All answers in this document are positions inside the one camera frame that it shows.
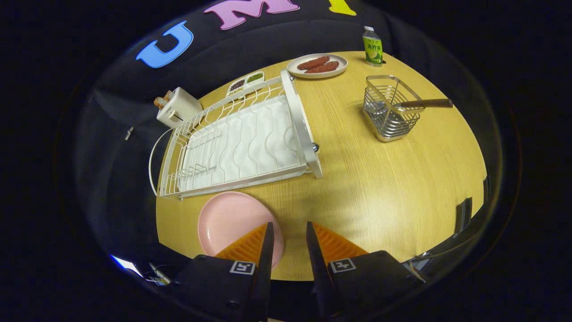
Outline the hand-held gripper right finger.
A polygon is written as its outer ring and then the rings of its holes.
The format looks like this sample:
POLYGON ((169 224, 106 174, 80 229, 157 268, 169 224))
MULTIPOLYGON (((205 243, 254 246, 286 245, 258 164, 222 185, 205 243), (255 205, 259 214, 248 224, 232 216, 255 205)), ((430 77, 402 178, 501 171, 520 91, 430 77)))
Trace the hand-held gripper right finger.
POLYGON ((424 284, 390 253, 368 252, 315 222, 306 241, 324 321, 374 321, 424 284))

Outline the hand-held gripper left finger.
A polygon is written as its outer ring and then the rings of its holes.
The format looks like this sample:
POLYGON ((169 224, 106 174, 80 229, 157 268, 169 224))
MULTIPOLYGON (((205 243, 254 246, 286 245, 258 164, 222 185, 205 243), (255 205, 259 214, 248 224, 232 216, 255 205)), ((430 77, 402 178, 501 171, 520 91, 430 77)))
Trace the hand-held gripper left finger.
POLYGON ((215 256, 192 259, 171 281, 170 295, 202 322, 265 322, 273 245, 267 222, 215 256))

